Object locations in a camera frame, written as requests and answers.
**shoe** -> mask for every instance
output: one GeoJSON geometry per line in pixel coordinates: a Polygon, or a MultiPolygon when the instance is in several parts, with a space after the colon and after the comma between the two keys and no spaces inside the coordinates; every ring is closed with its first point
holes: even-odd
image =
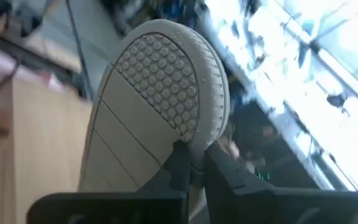
{"type": "Polygon", "coordinates": [[[174,22],[142,24],[122,41],[101,79],[79,190],[138,190],[179,139],[190,148],[191,183],[202,187],[204,151],[228,115],[227,78],[212,46],[174,22]]]}

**wooden cabinet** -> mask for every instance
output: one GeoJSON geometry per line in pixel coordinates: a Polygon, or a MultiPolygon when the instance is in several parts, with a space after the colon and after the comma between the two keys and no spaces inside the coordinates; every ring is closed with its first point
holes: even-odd
{"type": "Polygon", "coordinates": [[[74,192],[91,105],[14,78],[0,91],[0,223],[25,223],[38,198],[74,192]]]}

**blurry background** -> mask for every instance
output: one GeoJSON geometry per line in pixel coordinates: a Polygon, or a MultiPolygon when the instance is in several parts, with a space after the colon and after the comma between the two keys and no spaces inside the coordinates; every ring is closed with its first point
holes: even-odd
{"type": "Polygon", "coordinates": [[[29,34],[0,34],[0,49],[31,68],[48,65],[89,101],[132,29],[151,19],[194,29],[224,63],[232,100],[226,137],[255,175],[279,187],[358,191],[358,1],[11,3],[29,34]]]}

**white sneaker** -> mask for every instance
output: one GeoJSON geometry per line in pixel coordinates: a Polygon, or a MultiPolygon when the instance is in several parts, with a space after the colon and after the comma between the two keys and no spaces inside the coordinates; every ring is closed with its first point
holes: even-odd
{"type": "Polygon", "coordinates": [[[89,121],[80,191],[134,192],[181,139],[193,184],[229,115],[229,87],[212,46],[174,22],[142,24],[122,41],[101,79],[89,121]]]}

